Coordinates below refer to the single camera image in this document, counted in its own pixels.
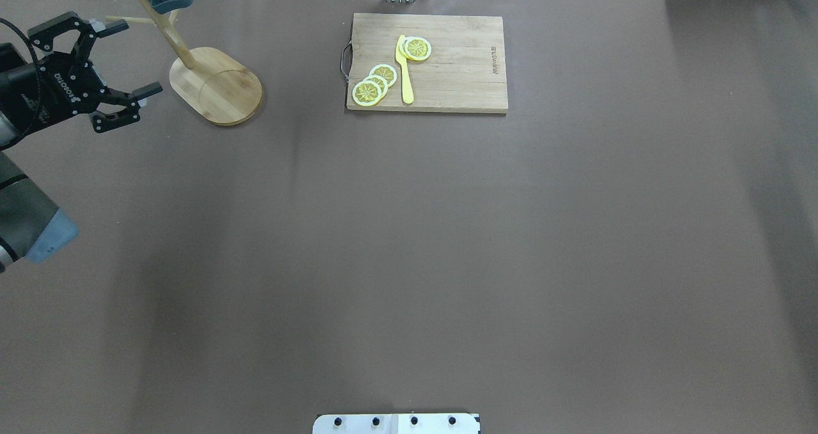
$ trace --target knife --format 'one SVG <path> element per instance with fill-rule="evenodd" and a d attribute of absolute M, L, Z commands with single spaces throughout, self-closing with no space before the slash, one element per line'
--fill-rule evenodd
<path fill-rule="evenodd" d="M 412 90 L 412 82 L 409 81 L 409 65 L 406 63 L 406 57 L 401 54 L 401 44 L 406 39 L 406 35 L 401 35 L 395 44 L 395 61 L 401 65 L 401 95 L 403 95 L 403 102 L 406 105 L 412 105 L 415 102 L 415 92 Z"/>

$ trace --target wooden cutting board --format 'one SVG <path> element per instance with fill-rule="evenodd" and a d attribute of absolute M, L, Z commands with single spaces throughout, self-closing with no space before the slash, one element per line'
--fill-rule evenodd
<path fill-rule="evenodd" d="M 420 36 L 432 44 L 428 60 L 408 62 L 412 105 L 401 99 L 401 67 L 395 61 L 400 35 Z M 508 113 L 502 17 L 359 13 L 353 18 L 351 49 L 350 110 Z M 397 82 L 377 105 L 361 107 L 351 90 L 381 63 L 395 67 Z"/>

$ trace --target knife handle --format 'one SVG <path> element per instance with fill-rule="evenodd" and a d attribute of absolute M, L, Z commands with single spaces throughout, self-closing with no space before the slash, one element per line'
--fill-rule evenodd
<path fill-rule="evenodd" d="M 412 82 L 409 80 L 409 64 L 401 65 L 401 94 L 406 105 L 415 102 L 415 91 L 412 90 Z"/>

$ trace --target table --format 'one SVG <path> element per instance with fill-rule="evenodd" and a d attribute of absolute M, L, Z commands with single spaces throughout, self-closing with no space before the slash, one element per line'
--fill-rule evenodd
<path fill-rule="evenodd" d="M 3 1 L 23 27 L 139 13 Z M 509 114 L 345 111 L 353 12 L 503 15 Z M 78 117 L 9 150 L 82 233 L 0 277 L 0 431 L 409 410 L 815 431 L 818 2 L 200 0 L 179 20 L 265 105 L 209 125 L 134 26 L 94 62 L 166 87 L 138 125 Z"/>

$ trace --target lemon slice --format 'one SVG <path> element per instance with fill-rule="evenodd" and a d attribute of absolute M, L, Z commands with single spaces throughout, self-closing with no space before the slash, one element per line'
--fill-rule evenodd
<path fill-rule="evenodd" d="M 364 79 L 353 87 L 353 100 L 362 107 L 371 107 L 380 102 L 382 96 L 380 86 L 371 79 Z"/>
<path fill-rule="evenodd" d="M 420 36 L 407 36 L 403 40 L 401 53 L 408 59 L 424 61 L 432 55 L 432 44 Z"/>
<path fill-rule="evenodd" d="M 386 79 L 387 84 L 389 87 L 395 85 L 395 81 L 397 81 L 397 71 L 394 69 L 392 65 L 375 65 L 372 70 L 369 72 L 370 75 L 377 75 L 383 79 Z"/>
<path fill-rule="evenodd" d="M 386 92 L 389 91 L 389 82 L 386 81 L 386 78 L 379 75 L 369 75 L 365 81 L 373 81 L 375 84 L 380 87 L 380 97 L 386 97 Z"/>

